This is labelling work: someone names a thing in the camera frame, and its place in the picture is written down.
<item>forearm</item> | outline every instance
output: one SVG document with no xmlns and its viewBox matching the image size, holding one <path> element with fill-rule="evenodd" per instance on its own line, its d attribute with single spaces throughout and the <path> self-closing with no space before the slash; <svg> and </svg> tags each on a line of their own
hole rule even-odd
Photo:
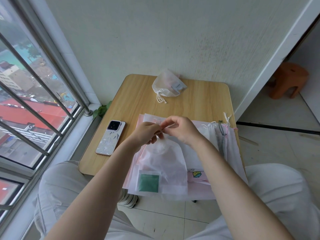
<svg viewBox="0 0 320 240">
<path fill-rule="evenodd" d="M 202 139 L 194 149 L 234 239 L 293 239 L 208 140 Z"/>
<path fill-rule="evenodd" d="M 50 230 L 48 239 L 104 239 L 137 150 L 121 143 Z"/>
</svg>

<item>wooden stool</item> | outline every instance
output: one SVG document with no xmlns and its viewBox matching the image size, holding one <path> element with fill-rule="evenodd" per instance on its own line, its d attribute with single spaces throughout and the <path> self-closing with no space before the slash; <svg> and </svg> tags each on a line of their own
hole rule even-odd
<svg viewBox="0 0 320 240">
<path fill-rule="evenodd" d="M 292 87 L 296 87 L 290 98 L 293 99 L 306 83 L 309 73 L 298 64 L 291 62 L 282 63 L 274 72 L 275 87 L 269 94 L 272 99 L 279 99 Z"/>
</svg>

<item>window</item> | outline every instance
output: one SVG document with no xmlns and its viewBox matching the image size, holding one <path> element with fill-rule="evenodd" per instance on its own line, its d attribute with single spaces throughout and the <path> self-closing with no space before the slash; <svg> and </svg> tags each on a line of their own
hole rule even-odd
<svg viewBox="0 0 320 240">
<path fill-rule="evenodd" d="M 79 115 L 92 111 L 28 2 L 0 0 L 0 15 L 1 234 Z"/>
</svg>

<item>window sill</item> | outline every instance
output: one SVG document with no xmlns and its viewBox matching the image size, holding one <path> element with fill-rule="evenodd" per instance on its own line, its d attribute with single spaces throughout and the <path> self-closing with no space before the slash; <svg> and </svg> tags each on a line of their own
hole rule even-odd
<svg viewBox="0 0 320 240">
<path fill-rule="evenodd" d="M 89 109 L 95 110 L 99 106 L 99 104 L 90 104 Z M 47 168 L 50 168 L 60 162 L 70 160 L 70 158 L 73 156 L 73 153 L 75 152 L 75 149 L 81 142 L 84 134 L 86 133 L 92 122 L 92 116 L 87 117 L 81 115 L 81 118 L 78 120 Z M 25 232 L 28 230 L 33 221 L 34 206 L 32 204 L 32 201 L 35 199 L 38 193 L 39 183 L 40 181 L 35 184 L 31 193 L 28 195 L 22 206 L 19 208 L 18 212 L 15 214 L 14 218 L 9 223 L 4 233 L 1 235 L 1 240 L 20 240 L 23 238 Z"/>
</svg>

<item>yellow cartoon character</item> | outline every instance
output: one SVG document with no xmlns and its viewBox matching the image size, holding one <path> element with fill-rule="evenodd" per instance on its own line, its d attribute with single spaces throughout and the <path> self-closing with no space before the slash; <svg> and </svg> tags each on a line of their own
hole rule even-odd
<svg viewBox="0 0 320 240">
<path fill-rule="evenodd" d="M 201 176 L 201 172 L 200 171 L 195 171 L 195 172 L 192 172 L 193 173 L 193 177 L 194 178 L 198 178 Z"/>
</svg>

